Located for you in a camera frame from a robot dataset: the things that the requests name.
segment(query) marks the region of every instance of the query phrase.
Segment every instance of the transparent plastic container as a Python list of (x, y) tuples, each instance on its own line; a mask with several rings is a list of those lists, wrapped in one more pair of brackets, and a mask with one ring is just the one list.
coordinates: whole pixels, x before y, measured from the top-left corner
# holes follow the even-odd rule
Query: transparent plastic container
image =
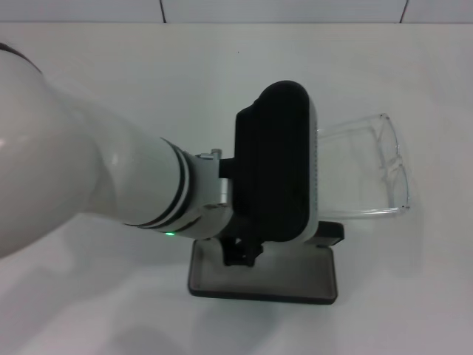
[(392, 216), (410, 206), (394, 126), (373, 115), (329, 126), (319, 137), (319, 219)]

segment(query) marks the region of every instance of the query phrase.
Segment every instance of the black base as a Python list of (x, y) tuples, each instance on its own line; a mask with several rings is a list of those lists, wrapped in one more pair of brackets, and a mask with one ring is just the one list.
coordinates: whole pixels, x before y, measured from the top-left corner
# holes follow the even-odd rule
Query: black base
[(194, 242), (188, 276), (197, 297), (329, 305), (338, 296), (333, 251), (344, 239), (343, 225), (320, 222), (303, 244), (264, 244), (254, 267), (226, 266), (218, 240)]

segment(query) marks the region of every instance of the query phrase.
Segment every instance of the black stripe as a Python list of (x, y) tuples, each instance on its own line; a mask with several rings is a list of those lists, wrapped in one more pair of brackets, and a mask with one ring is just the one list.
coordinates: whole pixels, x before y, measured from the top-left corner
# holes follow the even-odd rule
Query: black stripe
[(149, 229), (159, 229), (165, 226), (169, 226), (171, 223), (174, 223), (176, 220), (181, 218), (183, 214), (187, 211), (189, 205), (191, 204), (192, 197), (194, 196), (194, 170), (192, 169), (192, 163), (187, 158), (187, 155), (183, 153), (184, 159), (186, 160), (187, 166), (189, 168), (189, 188), (186, 197), (184, 198), (182, 206), (179, 210), (169, 218), (166, 222), (161, 223), (158, 226), (152, 226)]
[(171, 232), (169, 232), (169, 231), (162, 231), (161, 233), (180, 233), (180, 232), (182, 232), (182, 231), (185, 231), (186, 229), (191, 228), (193, 225), (195, 225), (195, 223), (197, 223), (197, 222), (200, 221), (200, 218), (202, 218), (202, 217), (196, 218), (196, 219), (193, 220), (192, 222), (187, 223), (184, 227), (181, 227), (181, 228), (179, 228), (179, 229), (176, 229), (175, 231), (171, 231)]
[(18, 57), (21, 57), (21, 58), (23, 58), (25, 61), (28, 61), (28, 62), (29, 62), (30, 64), (32, 64), (39, 72), (41, 72), (40, 69), (39, 69), (36, 65), (34, 65), (34, 63), (33, 63), (30, 59), (28, 59), (27, 57), (25, 57), (24, 55), (22, 55), (18, 50), (14, 50), (12, 47), (7, 46), (5, 43), (0, 43), (0, 50), (4, 50), (5, 52), (10, 52), (10, 53), (12, 53), (12, 54), (16, 54)]
[(164, 141), (168, 143), (171, 146), (171, 148), (174, 150), (174, 153), (176, 153), (176, 156), (177, 156), (177, 161), (179, 162), (180, 178), (179, 178), (179, 186), (177, 187), (176, 195), (174, 196), (174, 199), (172, 200), (168, 208), (152, 221), (143, 223), (143, 224), (127, 224), (127, 226), (143, 228), (147, 226), (152, 226), (153, 224), (160, 222), (164, 218), (168, 217), (171, 211), (176, 207), (177, 203), (180, 200), (180, 197), (183, 194), (184, 183), (186, 181), (183, 159), (180, 157), (180, 154), (178, 151), (179, 148), (177, 148), (174, 144), (171, 144), (168, 141), (166, 141), (166, 139)]

